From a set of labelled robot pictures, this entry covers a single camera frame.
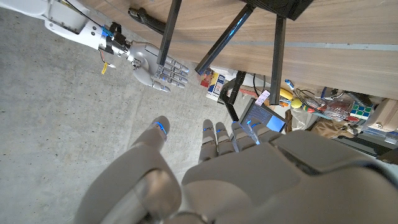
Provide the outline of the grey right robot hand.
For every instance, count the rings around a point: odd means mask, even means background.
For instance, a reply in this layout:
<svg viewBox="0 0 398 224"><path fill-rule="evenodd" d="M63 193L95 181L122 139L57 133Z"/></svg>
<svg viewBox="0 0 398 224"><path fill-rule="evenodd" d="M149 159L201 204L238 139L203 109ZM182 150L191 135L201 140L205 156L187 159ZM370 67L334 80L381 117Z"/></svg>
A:
<svg viewBox="0 0 398 224"><path fill-rule="evenodd" d="M142 84L156 90L170 93L170 88L164 83L184 89L188 83L189 69L169 56L165 64L160 66L157 63L158 54L159 49L156 46L148 42L132 41L127 60L134 66L133 75Z"/></svg>

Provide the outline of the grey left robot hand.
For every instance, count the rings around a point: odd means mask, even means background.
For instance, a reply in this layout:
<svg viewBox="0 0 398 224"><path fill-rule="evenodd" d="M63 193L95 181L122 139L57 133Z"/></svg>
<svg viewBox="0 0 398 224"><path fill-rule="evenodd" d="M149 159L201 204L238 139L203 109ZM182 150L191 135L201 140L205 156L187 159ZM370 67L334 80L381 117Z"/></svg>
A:
<svg viewBox="0 0 398 224"><path fill-rule="evenodd" d="M75 223L396 223L388 166L308 131L203 122L198 164L178 181L159 116L90 185Z"/></svg>

